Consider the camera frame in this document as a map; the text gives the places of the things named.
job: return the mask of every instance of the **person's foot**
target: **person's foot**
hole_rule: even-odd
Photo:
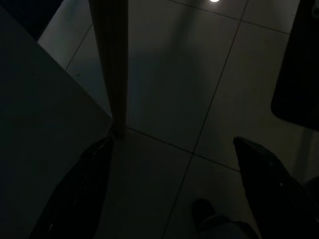
[[[197,230],[207,218],[216,214],[213,206],[206,199],[196,200],[192,205],[191,213]]]

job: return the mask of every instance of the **dark shoe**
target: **dark shoe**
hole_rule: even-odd
[[[196,200],[192,205],[191,212],[197,230],[207,218],[216,214],[213,206],[206,199]]]

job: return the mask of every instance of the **wooden pole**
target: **wooden pole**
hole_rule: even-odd
[[[126,128],[128,0],[90,0],[96,41],[116,136]]]

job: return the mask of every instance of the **tiled floor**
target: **tiled floor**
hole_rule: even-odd
[[[318,175],[317,133],[270,103],[298,0],[129,0],[128,137],[96,238],[195,238],[198,197],[256,228],[234,136]],[[39,44],[110,112],[87,0],[64,0]]]

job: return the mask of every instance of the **shoe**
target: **shoe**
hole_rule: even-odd
[[[197,231],[207,218],[216,214],[212,204],[206,199],[196,200],[192,205],[191,212]]]

